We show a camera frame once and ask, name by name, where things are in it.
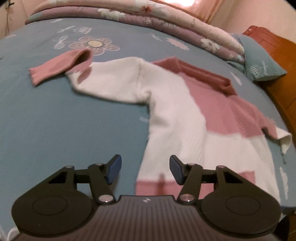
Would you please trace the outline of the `pink and white knit sweater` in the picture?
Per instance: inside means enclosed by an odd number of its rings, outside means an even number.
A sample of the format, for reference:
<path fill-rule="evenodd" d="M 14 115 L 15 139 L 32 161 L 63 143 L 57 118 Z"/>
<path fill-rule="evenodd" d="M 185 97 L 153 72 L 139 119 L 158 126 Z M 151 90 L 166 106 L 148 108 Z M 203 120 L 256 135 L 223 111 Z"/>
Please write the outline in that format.
<path fill-rule="evenodd" d="M 40 84 L 65 73 L 77 92 L 149 107 L 149 134 L 135 183 L 136 195 L 174 195 L 180 188 L 169 157 L 205 169 L 224 165 L 275 199 L 280 198 L 267 138 L 286 153 L 289 132 L 239 97 L 228 78 L 169 57 L 94 62 L 88 49 L 71 50 L 29 70 Z"/>

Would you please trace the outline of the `teal floral bed sheet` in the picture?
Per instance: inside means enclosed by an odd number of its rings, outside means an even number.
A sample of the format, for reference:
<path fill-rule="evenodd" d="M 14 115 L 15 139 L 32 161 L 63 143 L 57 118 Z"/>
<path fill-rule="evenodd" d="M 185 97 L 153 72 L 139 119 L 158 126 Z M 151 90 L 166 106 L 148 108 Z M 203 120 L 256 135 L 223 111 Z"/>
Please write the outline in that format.
<path fill-rule="evenodd" d="M 133 195 L 148 134 L 146 105 L 95 99 L 75 93 L 64 75 L 35 87 L 29 69 L 64 53 L 70 45 L 103 39 L 94 61 L 170 56 L 229 78 L 243 99 L 280 128 L 286 125 L 267 94 L 217 56 L 155 29 L 88 18 L 34 22 L 1 40 L 1 239 L 16 235 L 14 201 L 66 165 L 85 168 L 122 156 L 115 195 Z"/>

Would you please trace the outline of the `wooden headboard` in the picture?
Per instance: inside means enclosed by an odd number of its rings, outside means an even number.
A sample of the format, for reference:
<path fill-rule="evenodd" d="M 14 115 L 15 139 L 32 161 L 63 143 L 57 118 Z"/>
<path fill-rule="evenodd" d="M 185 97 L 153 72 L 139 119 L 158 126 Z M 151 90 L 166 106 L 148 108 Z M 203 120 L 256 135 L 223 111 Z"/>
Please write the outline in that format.
<path fill-rule="evenodd" d="M 273 101 L 295 141 L 295 43 L 270 30 L 250 26 L 244 33 L 254 39 L 256 50 L 248 62 L 251 80 Z"/>

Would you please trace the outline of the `teal pillow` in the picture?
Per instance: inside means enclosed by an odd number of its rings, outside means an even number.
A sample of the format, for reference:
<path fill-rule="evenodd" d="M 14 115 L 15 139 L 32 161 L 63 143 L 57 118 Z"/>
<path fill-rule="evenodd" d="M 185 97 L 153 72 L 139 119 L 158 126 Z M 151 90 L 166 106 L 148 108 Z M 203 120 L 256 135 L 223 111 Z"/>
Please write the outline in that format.
<path fill-rule="evenodd" d="M 231 34 L 244 48 L 244 63 L 228 60 L 227 63 L 238 69 L 251 81 L 269 81 L 285 74 L 284 70 L 267 51 L 251 37 Z"/>

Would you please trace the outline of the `pink window curtain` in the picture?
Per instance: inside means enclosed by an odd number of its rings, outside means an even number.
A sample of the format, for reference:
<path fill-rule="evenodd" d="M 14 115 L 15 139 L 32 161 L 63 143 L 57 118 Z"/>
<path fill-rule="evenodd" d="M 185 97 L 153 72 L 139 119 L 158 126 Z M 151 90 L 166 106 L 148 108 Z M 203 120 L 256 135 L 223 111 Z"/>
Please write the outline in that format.
<path fill-rule="evenodd" d="M 184 11 L 205 23 L 210 23 L 224 4 L 224 0 L 165 0 L 161 2 Z"/>

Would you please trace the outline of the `folded floral quilt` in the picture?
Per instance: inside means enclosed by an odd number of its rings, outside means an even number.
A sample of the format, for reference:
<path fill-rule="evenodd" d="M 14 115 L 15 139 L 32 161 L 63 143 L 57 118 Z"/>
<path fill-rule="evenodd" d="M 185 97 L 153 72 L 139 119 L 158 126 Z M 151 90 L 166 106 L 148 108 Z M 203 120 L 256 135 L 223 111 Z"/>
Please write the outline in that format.
<path fill-rule="evenodd" d="M 151 28 L 174 36 L 217 57 L 243 64 L 244 48 L 229 33 L 155 1 L 45 1 L 26 20 L 94 18 Z"/>

